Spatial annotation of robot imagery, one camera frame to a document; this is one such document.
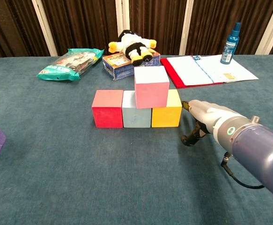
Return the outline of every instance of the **black cable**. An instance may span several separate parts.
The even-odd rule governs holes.
[[[228,152],[226,152],[225,155],[224,155],[224,158],[223,158],[223,160],[221,162],[221,166],[225,169],[225,171],[227,172],[227,174],[229,174],[229,176],[233,178],[233,180],[235,180],[238,184],[240,184],[241,186],[244,186],[246,188],[250,188],[250,189],[262,189],[262,188],[264,188],[263,185],[251,186],[251,185],[244,184],[239,179],[237,179],[234,176],[233,172],[230,170],[230,168],[227,165],[230,157],[231,157],[231,154],[228,153]]]

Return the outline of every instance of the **yellow cube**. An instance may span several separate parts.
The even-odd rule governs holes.
[[[166,107],[153,108],[152,127],[178,127],[182,111],[182,104],[176,89],[169,90]]]

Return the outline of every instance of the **blue spray bottle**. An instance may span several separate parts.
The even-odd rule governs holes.
[[[231,34],[227,38],[224,51],[222,52],[222,55],[221,55],[221,63],[223,64],[230,64],[232,60],[232,57],[234,55],[234,52],[236,50],[236,47],[239,41],[240,25],[241,23],[237,22]]]

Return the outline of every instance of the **stuffed panda toy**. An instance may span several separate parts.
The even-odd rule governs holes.
[[[123,30],[118,37],[118,42],[108,44],[109,52],[123,52],[132,65],[139,66],[143,61],[150,61],[153,57],[148,48],[156,48],[156,41],[144,39],[132,30]]]

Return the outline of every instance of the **plastic bag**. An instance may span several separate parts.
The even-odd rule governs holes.
[[[40,71],[37,78],[47,81],[80,80],[80,75],[97,62],[103,52],[88,48],[69,49],[68,53]]]

